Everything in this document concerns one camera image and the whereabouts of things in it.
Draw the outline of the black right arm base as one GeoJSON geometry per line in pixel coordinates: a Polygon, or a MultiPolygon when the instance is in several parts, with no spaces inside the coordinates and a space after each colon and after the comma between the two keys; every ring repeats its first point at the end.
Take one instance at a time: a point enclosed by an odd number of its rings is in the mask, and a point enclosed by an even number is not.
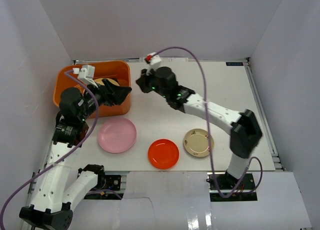
{"type": "MultiPolygon", "coordinates": [[[[225,174],[216,174],[219,188],[223,194],[231,192],[232,188],[236,185],[237,180],[225,174]]],[[[229,198],[223,198],[219,195],[218,190],[214,183],[213,174],[208,175],[206,180],[209,185],[209,196],[212,203],[215,202],[255,202],[258,200],[256,191],[252,191],[256,184],[254,177],[251,173],[247,173],[235,192],[229,198]]]]}

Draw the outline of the yellow round plate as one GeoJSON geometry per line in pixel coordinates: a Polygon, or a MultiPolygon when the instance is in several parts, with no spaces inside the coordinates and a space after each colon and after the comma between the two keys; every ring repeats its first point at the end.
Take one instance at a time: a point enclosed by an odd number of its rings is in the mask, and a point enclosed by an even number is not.
{"type": "MultiPolygon", "coordinates": [[[[105,78],[97,78],[95,79],[94,81],[97,83],[97,84],[100,84],[100,85],[104,85],[104,80],[105,78]]],[[[106,78],[106,80],[108,80],[111,84],[115,85],[115,86],[119,86],[120,84],[114,80],[114,79],[111,79],[111,78],[106,78]]]]}

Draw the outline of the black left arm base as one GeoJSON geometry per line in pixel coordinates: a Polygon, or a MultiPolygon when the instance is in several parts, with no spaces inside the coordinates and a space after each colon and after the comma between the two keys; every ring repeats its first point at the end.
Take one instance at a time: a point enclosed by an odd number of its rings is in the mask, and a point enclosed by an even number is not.
{"type": "Polygon", "coordinates": [[[121,180],[121,175],[100,174],[86,184],[86,189],[89,191],[119,191],[121,189],[121,180]]]}

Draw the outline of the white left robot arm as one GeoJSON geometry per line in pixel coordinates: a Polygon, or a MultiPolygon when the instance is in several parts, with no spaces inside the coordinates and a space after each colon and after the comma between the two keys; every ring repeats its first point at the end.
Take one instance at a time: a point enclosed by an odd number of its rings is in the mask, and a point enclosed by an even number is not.
{"type": "Polygon", "coordinates": [[[66,189],[78,155],[76,151],[70,151],[75,146],[82,146],[89,129],[86,120],[96,109],[102,105],[121,105],[131,90],[129,86],[118,86],[104,78],[102,84],[88,84],[84,92],[69,87],[60,94],[48,160],[52,168],[44,173],[30,205],[21,208],[19,217],[22,220],[43,230],[67,230],[79,202],[89,191],[105,186],[104,166],[88,164],[79,170],[76,181],[66,189]]]}

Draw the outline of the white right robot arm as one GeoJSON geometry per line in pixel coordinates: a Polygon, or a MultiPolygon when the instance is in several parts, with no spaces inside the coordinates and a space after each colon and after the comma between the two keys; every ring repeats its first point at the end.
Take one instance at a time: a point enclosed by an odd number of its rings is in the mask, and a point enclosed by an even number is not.
{"type": "Polygon", "coordinates": [[[232,155],[225,177],[220,182],[233,190],[243,185],[242,175],[248,169],[252,152],[263,136],[251,110],[239,112],[206,102],[194,90],[180,85],[172,69],[166,66],[157,70],[142,69],[136,83],[143,93],[155,92],[164,97],[172,109],[207,120],[227,133],[232,155]]]}

